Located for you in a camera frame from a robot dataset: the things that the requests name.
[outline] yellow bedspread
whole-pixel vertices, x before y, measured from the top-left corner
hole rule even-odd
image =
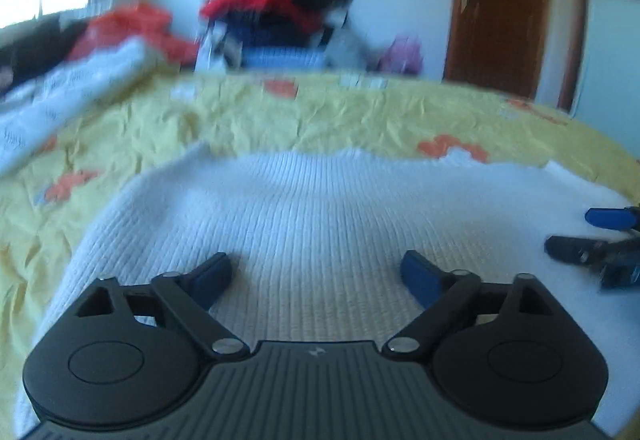
[[[556,111],[492,92],[396,79],[355,86],[331,74],[269,80],[159,71],[0,179],[0,438],[13,437],[31,335],[84,229],[133,176],[199,140],[224,155],[354,147],[419,159],[462,147],[487,162],[556,160],[640,201],[640,166],[618,145]]]

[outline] screw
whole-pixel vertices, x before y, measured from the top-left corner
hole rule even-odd
[[[244,343],[240,339],[226,338],[219,339],[211,345],[211,349],[219,355],[235,355],[244,348]]]
[[[412,354],[420,348],[420,343],[411,337],[396,337],[387,346],[395,354]]]

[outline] red clothing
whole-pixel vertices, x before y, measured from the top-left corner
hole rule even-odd
[[[169,33],[172,18],[171,12],[144,1],[118,7],[91,20],[66,60],[79,60],[98,49],[119,46],[130,37],[140,36],[168,61],[193,64],[198,45]]]
[[[293,4],[292,0],[209,0],[200,9],[200,15],[209,19],[216,19],[226,15],[230,10],[274,12],[291,19],[307,34],[317,32],[322,26],[318,14],[306,12]]]

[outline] white blanket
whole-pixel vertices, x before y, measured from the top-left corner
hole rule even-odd
[[[132,38],[12,91],[0,102],[0,176],[91,103],[121,92],[161,61],[142,39]]]
[[[584,212],[625,204],[553,163],[480,165],[457,151],[439,161],[357,152],[217,159],[196,147],[134,179],[92,224],[36,340],[100,273],[145,283],[224,251],[236,275],[212,315],[251,346],[380,344],[421,311],[399,277],[402,255],[415,249],[486,281],[537,275],[609,362],[595,421],[613,434],[640,402],[640,298],[598,293],[597,279],[555,263],[543,243],[553,233],[622,237],[590,227]],[[17,433],[29,412],[22,395]]]

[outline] wooden door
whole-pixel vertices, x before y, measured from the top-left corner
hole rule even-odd
[[[548,0],[454,0],[445,78],[533,98]]]

